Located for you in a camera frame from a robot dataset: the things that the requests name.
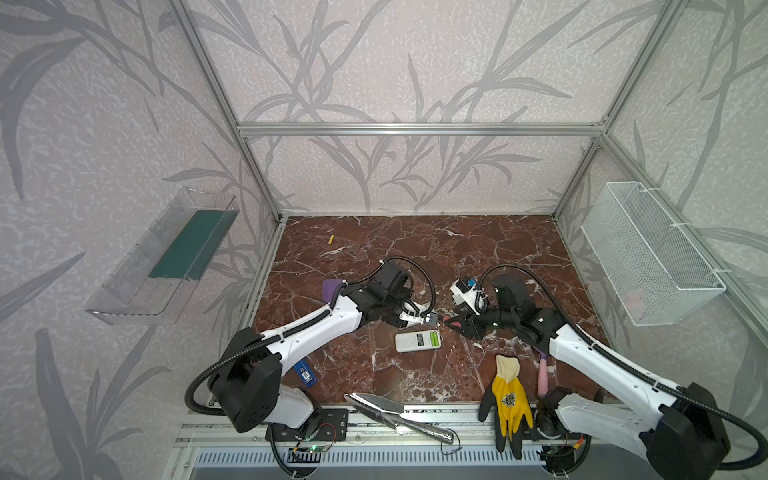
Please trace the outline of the pink handled screwdriver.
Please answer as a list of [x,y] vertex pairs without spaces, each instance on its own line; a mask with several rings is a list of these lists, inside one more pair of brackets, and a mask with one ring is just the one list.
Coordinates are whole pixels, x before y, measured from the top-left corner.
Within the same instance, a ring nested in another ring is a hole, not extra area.
[[459,316],[444,316],[441,320],[441,325],[455,331],[460,331],[464,328],[464,321]]

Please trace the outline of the red white remote control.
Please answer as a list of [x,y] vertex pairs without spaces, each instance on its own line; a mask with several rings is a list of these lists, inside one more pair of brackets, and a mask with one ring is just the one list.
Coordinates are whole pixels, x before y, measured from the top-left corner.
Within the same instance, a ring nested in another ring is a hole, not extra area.
[[395,349],[398,353],[436,350],[429,347],[428,333],[432,330],[396,334]]

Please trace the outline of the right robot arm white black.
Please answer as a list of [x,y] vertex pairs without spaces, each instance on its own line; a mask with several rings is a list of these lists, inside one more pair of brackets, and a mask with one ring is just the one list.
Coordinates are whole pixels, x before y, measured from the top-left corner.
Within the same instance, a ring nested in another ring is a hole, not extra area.
[[551,307],[536,305],[525,282],[505,273],[493,281],[490,302],[481,279],[451,287],[456,316],[446,326],[469,339],[509,330],[535,350],[566,363],[623,403],[617,409],[559,387],[542,402],[567,431],[597,437],[631,452],[664,479],[709,479],[717,471],[755,468],[767,459],[767,439],[754,426],[720,409],[713,395],[641,368],[578,326],[542,280]]

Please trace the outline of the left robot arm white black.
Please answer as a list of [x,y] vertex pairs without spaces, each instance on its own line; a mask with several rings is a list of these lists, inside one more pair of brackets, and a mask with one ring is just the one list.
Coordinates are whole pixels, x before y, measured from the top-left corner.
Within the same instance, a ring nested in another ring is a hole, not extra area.
[[401,268],[403,256],[382,260],[356,281],[337,281],[330,300],[315,311],[262,333],[238,331],[221,358],[198,374],[184,394],[186,407],[200,415],[229,419],[239,433],[259,425],[282,425],[302,436],[322,424],[319,403],[282,379],[296,364],[335,339],[372,321],[396,328],[434,324],[436,288],[426,285],[429,302],[416,303],[412,277]]

